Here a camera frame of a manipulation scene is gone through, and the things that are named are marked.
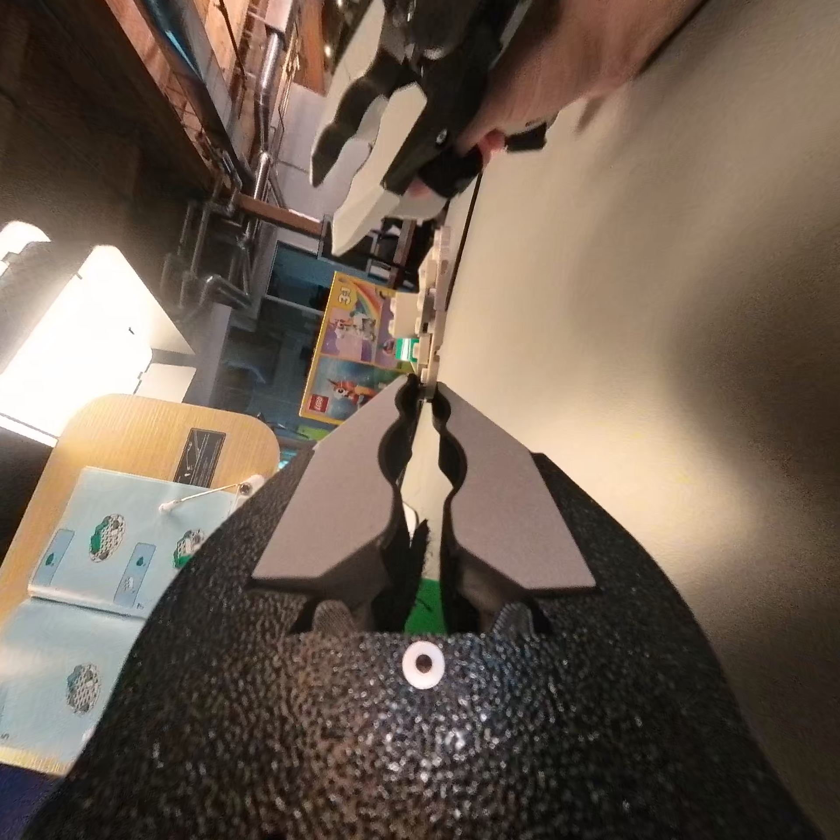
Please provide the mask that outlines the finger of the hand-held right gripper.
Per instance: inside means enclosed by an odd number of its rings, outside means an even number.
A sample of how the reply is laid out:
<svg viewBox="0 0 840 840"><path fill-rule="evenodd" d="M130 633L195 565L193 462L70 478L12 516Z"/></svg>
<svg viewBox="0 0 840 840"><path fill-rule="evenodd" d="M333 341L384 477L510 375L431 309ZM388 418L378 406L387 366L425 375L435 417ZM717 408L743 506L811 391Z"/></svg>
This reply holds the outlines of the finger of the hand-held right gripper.
<svg viewBox="0 0 840 840"><path fill-rule="evenodd" d="M336 65L311 146L312 186L328 178L346 146L364 144L369 151L355 172L360 188L406 189L413 174L401 173L400 165L410 158L406 143L427 105L409 75L400 60L342 60Z"/></svg>
<svg viewBox="0 0 840 840"><path fill-rule="evenodd" d="M377 141L372 145L351 142L351 161L360 168L353 175L348 195L332 216L332 253L343 256L357 246L386 217L425 222L441 213L448 199L429 187L408 186L402 194L383 186L401 144Z"/></svg>

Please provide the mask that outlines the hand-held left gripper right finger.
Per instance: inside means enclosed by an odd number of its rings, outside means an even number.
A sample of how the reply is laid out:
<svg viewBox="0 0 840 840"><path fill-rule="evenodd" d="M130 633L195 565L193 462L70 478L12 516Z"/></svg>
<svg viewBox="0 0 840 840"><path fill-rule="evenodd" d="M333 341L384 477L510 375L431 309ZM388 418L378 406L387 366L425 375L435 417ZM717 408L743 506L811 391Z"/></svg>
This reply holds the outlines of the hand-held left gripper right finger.
<svg viewBox="0 0 840 840"><path fill-rule="evenodd" d="M432 401L438 467L451 489L443 593L518 599L592 592L595 578L531 452L444 383Z"/></svg>

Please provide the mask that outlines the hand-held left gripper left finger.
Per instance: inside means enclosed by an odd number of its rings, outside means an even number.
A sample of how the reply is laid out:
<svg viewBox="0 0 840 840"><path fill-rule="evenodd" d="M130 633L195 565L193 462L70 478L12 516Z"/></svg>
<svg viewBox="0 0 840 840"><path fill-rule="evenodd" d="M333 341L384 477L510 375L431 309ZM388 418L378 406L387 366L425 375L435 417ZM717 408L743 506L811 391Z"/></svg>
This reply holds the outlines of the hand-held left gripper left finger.
<svg viewBox="0 0 840 840"><path fill-rule="evenodd" d="M307 598L373 601L408 541L400 482L413 454L419 380L401 375L312 450L252 573Z"/></svg>

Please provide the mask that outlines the round white lego plate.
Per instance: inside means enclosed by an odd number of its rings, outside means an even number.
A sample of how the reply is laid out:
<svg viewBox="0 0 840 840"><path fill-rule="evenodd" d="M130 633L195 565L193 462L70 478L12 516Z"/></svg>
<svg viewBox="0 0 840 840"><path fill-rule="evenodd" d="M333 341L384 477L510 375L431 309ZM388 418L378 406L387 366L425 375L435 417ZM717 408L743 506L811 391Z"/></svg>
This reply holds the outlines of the round white lego plate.
<svg viewBox="0 0 840 840"><path fill-rule="evenodd" d="M417 337L419 355L417 376L423 399L430 403L437 390L440 353L445 339L448 302L455 274L457 248L452 244L452 229L442 226L434 234L432 248L420 266L420 298Z"/></svg>

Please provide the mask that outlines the small light grey lego brick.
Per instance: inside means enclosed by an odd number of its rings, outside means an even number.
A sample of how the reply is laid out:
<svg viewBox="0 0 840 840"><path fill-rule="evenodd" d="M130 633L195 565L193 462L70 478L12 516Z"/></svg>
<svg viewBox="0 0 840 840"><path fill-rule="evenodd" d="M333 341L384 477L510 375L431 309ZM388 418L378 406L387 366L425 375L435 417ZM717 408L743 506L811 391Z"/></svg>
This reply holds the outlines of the small light grey lego brick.
<svg viewBox="0 0 840 840"><path fill-rule="evenodd" d="M424 294L419 292L395 292L390 303L392 317L388 327L395 340L419 338L424 300Z"/></svg>

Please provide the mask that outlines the colourful lego set box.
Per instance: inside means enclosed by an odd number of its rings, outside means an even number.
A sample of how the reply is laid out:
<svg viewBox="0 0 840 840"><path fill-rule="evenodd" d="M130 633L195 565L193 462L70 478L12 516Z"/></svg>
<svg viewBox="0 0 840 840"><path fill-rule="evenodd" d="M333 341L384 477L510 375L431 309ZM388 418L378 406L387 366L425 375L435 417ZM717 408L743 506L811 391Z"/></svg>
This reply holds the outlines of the colourful lego set box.
<svg viewBox="0 0 840 840"><path fill-rule="evenodd" d="M329 290L299 417L337 426L394 379L412 373L396 356L396 292L342 272Z"/></svg>

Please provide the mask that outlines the person's right hand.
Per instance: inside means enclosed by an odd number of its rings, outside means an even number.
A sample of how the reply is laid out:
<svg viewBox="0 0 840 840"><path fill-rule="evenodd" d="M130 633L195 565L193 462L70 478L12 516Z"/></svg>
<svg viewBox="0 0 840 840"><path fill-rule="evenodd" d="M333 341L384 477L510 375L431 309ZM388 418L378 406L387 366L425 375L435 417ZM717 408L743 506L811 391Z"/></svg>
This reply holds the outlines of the person's right hand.
<svg viewBox="0 0 840 840"><path fill-rule="evenodd" d="M533 2L488 76L459 154L549 121L633 79L699 1Z"/></svg>

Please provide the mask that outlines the wooden book stand white base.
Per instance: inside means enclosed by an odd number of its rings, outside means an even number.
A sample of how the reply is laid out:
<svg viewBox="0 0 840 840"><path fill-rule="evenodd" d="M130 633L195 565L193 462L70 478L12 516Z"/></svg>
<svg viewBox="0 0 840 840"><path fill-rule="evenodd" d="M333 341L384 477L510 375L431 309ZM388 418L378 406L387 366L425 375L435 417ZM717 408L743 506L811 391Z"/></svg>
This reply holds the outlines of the wooden book stand white base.
<svg viewBox="0 0 840 840"><path fill-rule="evenodd" d="M137 395L109 394L69 420L45 463L2 561L2 624L23 602L46 546L84 467L155 480L174 477L192 429L225 435L213 473L216 489L278 471L280 447L269 427L243 414Z"/></svg>

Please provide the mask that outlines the light blue instruction booklet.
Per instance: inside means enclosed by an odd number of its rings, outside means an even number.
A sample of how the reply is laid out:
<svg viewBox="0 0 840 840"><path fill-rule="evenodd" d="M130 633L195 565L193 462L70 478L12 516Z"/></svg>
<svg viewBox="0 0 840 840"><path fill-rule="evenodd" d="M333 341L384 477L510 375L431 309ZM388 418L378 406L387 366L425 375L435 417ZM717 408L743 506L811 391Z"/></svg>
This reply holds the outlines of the light blue instruction booklet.
<svg viewBox="0 0 840 840"><path fill-rule="evenodd" d="M84 468L2 625L2 761L78 758L145 620L262 476L215 490Z"/></svg>

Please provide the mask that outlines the bright studio light panel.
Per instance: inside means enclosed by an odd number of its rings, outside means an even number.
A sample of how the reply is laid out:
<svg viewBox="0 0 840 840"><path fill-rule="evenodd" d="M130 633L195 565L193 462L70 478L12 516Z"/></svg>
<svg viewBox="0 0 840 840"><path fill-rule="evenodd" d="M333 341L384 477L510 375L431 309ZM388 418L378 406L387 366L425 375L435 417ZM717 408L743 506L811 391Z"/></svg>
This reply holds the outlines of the bright studio light panel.
<svg viewBox="0 0 840 840"><path fill-rule="evenodd" d="M196 357L123 252L1 233L1 428L54 447L100 396L183 403Z"/></svg>

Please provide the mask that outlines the silver ventilation duct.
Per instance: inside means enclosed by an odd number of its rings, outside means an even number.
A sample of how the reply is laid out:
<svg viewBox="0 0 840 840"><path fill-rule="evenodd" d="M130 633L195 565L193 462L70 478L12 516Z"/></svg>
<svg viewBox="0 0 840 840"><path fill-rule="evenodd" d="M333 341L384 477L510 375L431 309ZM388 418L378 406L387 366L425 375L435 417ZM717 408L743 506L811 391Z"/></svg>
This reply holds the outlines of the silver ventilation duct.
<svg viewBox="0 0 840 840"><path fill-rule="evenodd" d="M266 42L255 82L255 160L253 198L264 202L273 191L281 207L282 192L272 186L276 180L277 157L286 133L285 115L291 83L300 66L299 38L292 26L290 38L283 31L265 24Z"/></svg>

